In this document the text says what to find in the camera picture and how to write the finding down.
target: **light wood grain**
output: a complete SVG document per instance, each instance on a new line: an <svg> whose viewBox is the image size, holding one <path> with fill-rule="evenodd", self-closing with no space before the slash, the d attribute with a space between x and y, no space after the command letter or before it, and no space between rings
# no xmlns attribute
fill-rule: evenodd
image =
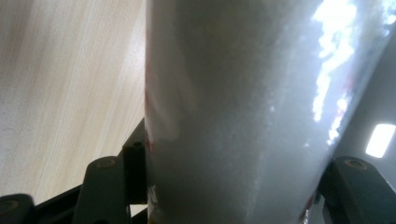
<svg viewBox="0 0 396 224"><path fill-rule="evenodd" d="M0 0L0 195L41 203L143 118L144 0Z"/></svg>

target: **wooden surface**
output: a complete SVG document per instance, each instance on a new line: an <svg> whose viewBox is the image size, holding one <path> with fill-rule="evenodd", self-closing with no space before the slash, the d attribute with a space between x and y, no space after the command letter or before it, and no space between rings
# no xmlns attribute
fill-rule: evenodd
<svg viewBox="0 0 396 224"><path fill-rule="evenodd" d="M143 118L144 0L0 0L0 195L41 203Z"/></svg>

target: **black plastic part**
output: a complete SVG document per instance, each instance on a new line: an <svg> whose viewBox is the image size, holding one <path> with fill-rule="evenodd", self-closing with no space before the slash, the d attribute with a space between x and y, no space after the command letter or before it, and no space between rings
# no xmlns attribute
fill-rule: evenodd
<svg viewBox="0 0 396 224"><path fill-rule="evenodd" d="M328 172L319 185L326 223L396 224L396 194L372 164L340 157Z"/></svg>
<svg viewBox="0 0 396 224"><path fill-rule="evenodd" d="M129 223L123 170L118 157L104 157L88 166L73 223Z"/></svg>
<svg viewBox="0 0 396 224"><path fill-rule="evenodd" d="M32 197L26 194L1 197L0 223L37 223Z"/></svg>
<svg viewBox="0 0 396 224"><path fill-rule="evenodd" d="M145 122L142 119L122 148L127 200L129 204L147 204Z"/></svg>
<svg viewBox="0 0 396 224"><path fill-rule="evenodd" d="M40 224L71 223L81 186L66 191L35 207Z"/></svg>

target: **bolt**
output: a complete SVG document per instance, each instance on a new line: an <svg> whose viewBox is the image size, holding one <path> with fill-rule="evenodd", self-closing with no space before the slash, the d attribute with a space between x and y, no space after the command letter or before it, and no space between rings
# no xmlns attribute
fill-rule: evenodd
<svg viewBox="0 0 396 224"><path fill-rule="evenodd" d="M364 164L361 161L356 161L356 160L346 160L345 161L346 165L352 167L352 168L356 168L356 169L360 169L360 170L366 170L367 169L367 165Z"/></svg>
<svg viewBox="0 0 396 224"><path fill-rule="evenodd" d="M101 168L107 168L113 166L114 164L116 164L114 160L107 159L107 160L99 161L96 166L98 169L101 169Z"/></svg>

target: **fluorescent light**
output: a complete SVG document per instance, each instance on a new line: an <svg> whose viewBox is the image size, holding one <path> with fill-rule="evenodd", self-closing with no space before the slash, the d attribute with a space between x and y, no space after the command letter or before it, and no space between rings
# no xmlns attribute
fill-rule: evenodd
<svg viewBox="0 0 396 224"><path fill-rule="evenodd" d="M369 145L366 148L366 153L370 156L382 158L388 149L395 130L395 125L377 124L370 138Z"/></svg>

